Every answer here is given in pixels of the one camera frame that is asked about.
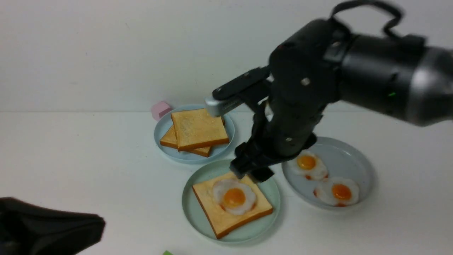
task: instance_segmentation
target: fried egg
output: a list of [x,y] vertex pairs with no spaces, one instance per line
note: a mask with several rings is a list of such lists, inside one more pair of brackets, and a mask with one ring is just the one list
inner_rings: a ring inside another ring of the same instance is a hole
[[313,152],[304,150],[297,158],[288,161],[289,168],[308,180],[320,181],[328,177],[328,171],[323,161]]
[[243,215],[253,209],[256,194],[252,188],[235,179],[217,181],[212,186],[213,199],[216,204],[233,215]]
[[313,194],[330,206],[351,206],[359,202],[359,186],[353,180],[342,177],[324,179]]

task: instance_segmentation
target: screw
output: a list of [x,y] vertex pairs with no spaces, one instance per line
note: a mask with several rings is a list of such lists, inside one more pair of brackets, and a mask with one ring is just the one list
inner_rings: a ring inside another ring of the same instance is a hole
[[308,86],[310,85],[310,79],[308,78],[303,78],[300,83],[303,85],[303,86]]

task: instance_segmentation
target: black object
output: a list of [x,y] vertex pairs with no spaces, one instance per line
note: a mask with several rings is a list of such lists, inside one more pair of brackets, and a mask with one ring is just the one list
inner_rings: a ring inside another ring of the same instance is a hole
[[104,227],[94,214],[0,198],[0,255],[74,255],[99,242]]
[[[385,37],[354,34],[335,17],[362,5],[391,15],[382,29]],[[426,47],[422,36],[395,32],[403,16],[384,1],[340,3],[329,19],[309,22],[280,44],[267,67],[214,90],[213,99],[205,100],[211,114],[224,114],[240,103],[255,113],[251,137],[236,148],[231,162],[237,177],[249,174],[265,181],[273,174],[269,166],[312,146],[324,109],[338,100],[418,126],[452,120],[453,57],[445,49]],[[264,114],[266,103],[259,104],[266,96],[271,121]]]

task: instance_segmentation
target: white table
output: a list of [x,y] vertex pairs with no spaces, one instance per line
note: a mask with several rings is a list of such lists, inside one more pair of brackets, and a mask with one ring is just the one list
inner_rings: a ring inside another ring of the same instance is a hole
[[[236,143],[248,139],[251,113],[232,118]],[[181,194],[200,166],[163,157],[155,125],[150,113],[0,113],[0,196],[104,217],[102,241],[83,255],[453,252],[451,122],[418,128],[375,113],[327,113],[316,133],[355,146],[377,170],[370,203],[346,215],[312,208],[275,166],[281,217],[240,247],[216,245],[186,222]]]

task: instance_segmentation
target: plate rim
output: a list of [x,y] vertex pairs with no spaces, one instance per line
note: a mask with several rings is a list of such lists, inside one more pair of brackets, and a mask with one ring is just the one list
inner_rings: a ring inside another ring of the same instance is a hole
[[343,142],[341,140],[338,140],[338,139],[335,139],[335,138],[331,138],[331,137],[318,137],[318,140],[317,140],[317,143],[319,140],[325,140],[325,141],[329,141],[329,140],[333,140],[335,142],[340,142],[344,145],[346,145],[347,147],[349,147],[350,149],[354,150],[355,152],[358,152],[358,154],[367,162],[367,164],[369,165],[369,172],[370,172],[370,186],[369,186],[369,190],[368,190],[368,193],[366,194],[366,196],[360,200],[358,203],[352,205],[352,206],[346,206],[346,207],[335,207],[335,206],[328,206],[328,205],[320,205],[320,204],[315,204],[313,202],[311,202],[311,200],[309,200],[306,196],[303,196],[301,193],[299,193],[291,184],[290,182],[288,181],[288,176],[287,176],[287,170],[284,170],[283,169],[283,164],[281,165],[282,167],[282,172],[283,172],[283,176],[284,176],[284,179],[286,181],[286,184],[290,187],[290,189],[296,194],[297,197],[301,198],[302,201],[304,201],[305,203],[307,203],[308,205],[310,205],[311,207],[313,208],[316,208],[316,209],[320,209],[322,211],[331,211],[331,212],[346,212],[346,211],[352,211],[352,210],[356,210],[358,208],[360,208],[365,201],[367,201],[374,189],[375,189],[375,185],[376,185],[376,170],[375,168],[373,167],[371,161],[361,152],[359,151],[358,149],[356,149],[354,146],[346,143],[346,142]]
[[211,163],[215,160],[218,160],[219,157],[221,157],[222,155],[224,155],[224,153],[226,151],[228,151],[230,148],[231,148],[231,145],[232,143],[234,142],[234,138],[236,136],[236,126],[234,124],[234,121],[233,119],[231,118],[230,114],[225,114],[223,115],[223,117],[225,118],[225,121],[227,122],[230,122],[231,123],[231,126],[232,126],[232,133],[233,135],[230,137],[230,142],[228,143],[228,145],[225,147],[225,149],[223,149],[222,151],[220,151],[218,154],[216,155],[213,155],[213,156],[209,156],[209,157],[206,157],[206,158],[201,158],[201,159],[195,159],[195,160],[188,160],[188,159],[180,159],[180,158],[177,158],[177,157],[173,157],[167,153],[165,153],[162,148],[160,147],[160,143],[158,141],[158,139],[156,138],[156,132],[157,132],[157,127],[159,125],[159,123],[161,123],[161,120],[165,117],[165,116],[168,116],[170,115],[171,113],[173,112],[178,112],[178,111],[182,111],[184,110],[185,108],[187,107],[194,107],[194,109],[202,109],[202,108],[205,108],[206,106],[203,105],[203,104],[185,104],[185,105],[182,105],[180,107],[177,107],[173,110],[171,110],[170,112],[166,113],[162,118],[160,118],[160,120],[157,121],[157,124],[156,126],[154,127],[154,132],[153,132],[153,135],[154,135],[154,143],[156,145],[156,147],[158,148],[158,150],[160,151],[160,153],[164,154],[167,158],[175,161],[175,162],[178,162],[178,163],[181,163],[181,164],[186,164],[186,165],[199,165],[199,164],[208,164],[208,163]]
[[244,244],[244,243],[247,243],[247,242],[251,242],[251,241],[254,241],[254,240],[257,240],[259,238],[261,238],[262,236],[264,236],[265,233],[268,233],[269,230],[275,225],[279,215],[280,215],[280,211],[281,211],[281,200],[282,200],[282,197],[281,197],[281,192],[280,192],[280,189],[279,189],[279,186],[277,185],[277,182],[275,181],[275,177],[272,176],[271,178],[269,178],[267,181],[271,180],[271,185],[274,186],[275,188],[275,191],[276,191],[276,194],[278,195],[278,205],[275,205],[274,206],[274,211],[272,212],[272,214],[275,213],[275,216],[274,218],[272,219],[272,221],[270,222],[270,224],[264,229],[264,231],[260,232],[259,234],[257,234],[256,236],[253,236],[249,239],[246,239],[246,240],[241,240],[241,241],[222,241],[221,239],[214,239],[214,238],[211,238],[207,235],[204,235],[203,233],[201,233],[200,231],[198,231],[195,226],[191,223],[191,221],[188,219],[187,217],[187,213],[186,213],[186,210],[185,210],[185,207],[184,207],[184,194],[185,194],[185,191],[186,191],[186,188],[188,187],[189,185],[189,181],[190,179],[195,175],[197,174],[198,171],[200,171],[202,168],[210,165],[210,164],[213,164],[213,163],[219,163],[219,162],[231,162],[231,160],[233,160],[232,158],[228,158],[228,159],[221,159],[221,160],[216,160],[216,161],[212,161],[202,167],[200,167],[199,169],[197,169],[195,172],[193,172],[192,175],[190,175],[190,177],[188,178],[188,180],[186,181],[186,184],[184,185],[184,188],[183,188],[183,192],[182,192],[182,195],[181,195],[181,206],[182,206],[182,213],[184,215],[184,218],[186,219],[186,222],[187,224],[190,225],[190,228],[194,231],[194,232],[197,232],[197,234],[201,237],[203,237],[204,239],[206,240],[209,240],[209,241],[212,241],[214,243],[217,243],[219,245],[241,245],[241,244]]

